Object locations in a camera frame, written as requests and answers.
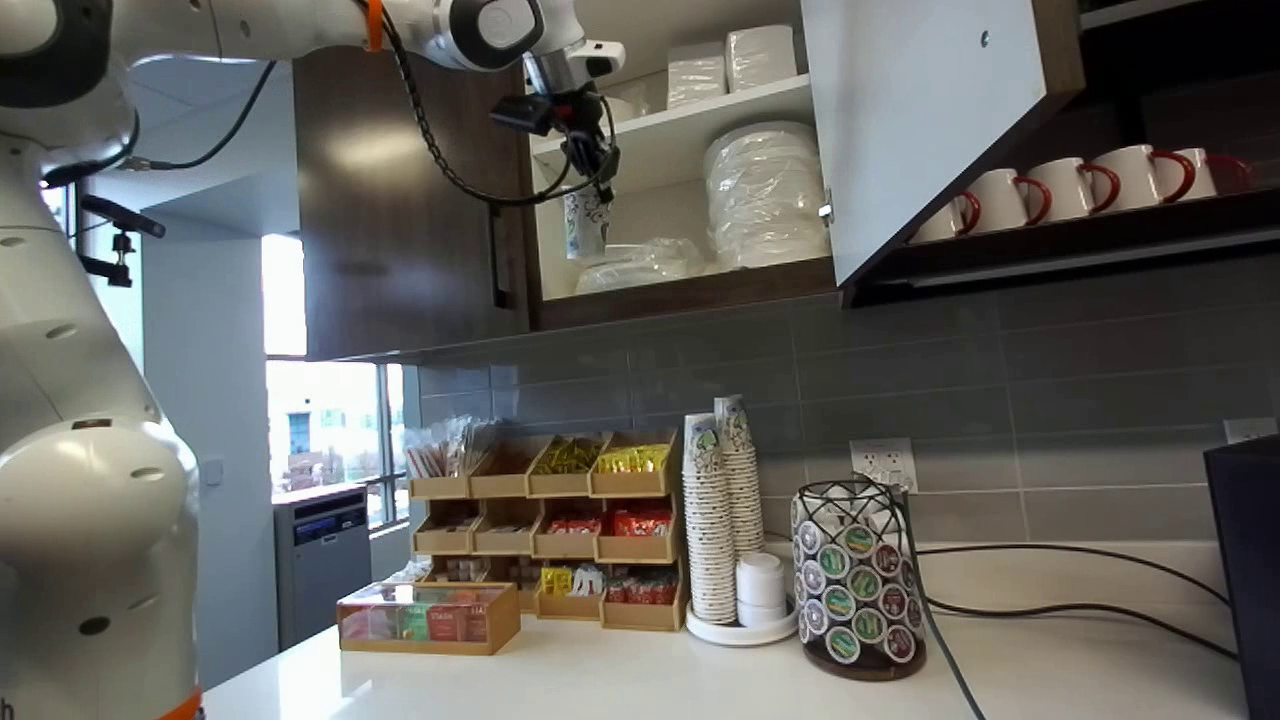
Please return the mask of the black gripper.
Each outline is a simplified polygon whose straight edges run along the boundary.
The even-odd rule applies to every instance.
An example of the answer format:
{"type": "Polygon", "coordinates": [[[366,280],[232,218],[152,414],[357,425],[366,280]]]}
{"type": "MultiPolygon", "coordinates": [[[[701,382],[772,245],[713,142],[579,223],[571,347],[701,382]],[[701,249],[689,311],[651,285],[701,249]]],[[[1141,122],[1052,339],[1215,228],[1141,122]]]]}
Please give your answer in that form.
{"type": "Polygon", "coordinates": [[[619,42],[579,42],[571,49],[530,53],[525,94],[493,106],[493,122],[533,137],[560,137],[565,162],[584,177],[571,202],[584,203],[590,185],[595,202],[614,203],[614,177],[619,170],[619,148],[599,97],[599,81],[624,68],[619,42]]]}

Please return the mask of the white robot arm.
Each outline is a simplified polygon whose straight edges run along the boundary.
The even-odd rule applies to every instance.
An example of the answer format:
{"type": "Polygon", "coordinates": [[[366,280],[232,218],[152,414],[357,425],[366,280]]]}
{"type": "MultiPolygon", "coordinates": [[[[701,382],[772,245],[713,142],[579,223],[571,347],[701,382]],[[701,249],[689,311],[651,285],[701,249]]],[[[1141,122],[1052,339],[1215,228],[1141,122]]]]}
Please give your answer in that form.
{"type": "Polygon", "coordinates": [[[202,720],[197,457],[43,203],[141,118],[152,62],[395,49],[461,73],[535,73],[533,123],[624,65],[576,0],[0,0],[0,571],[5,720],[202,720]]]}

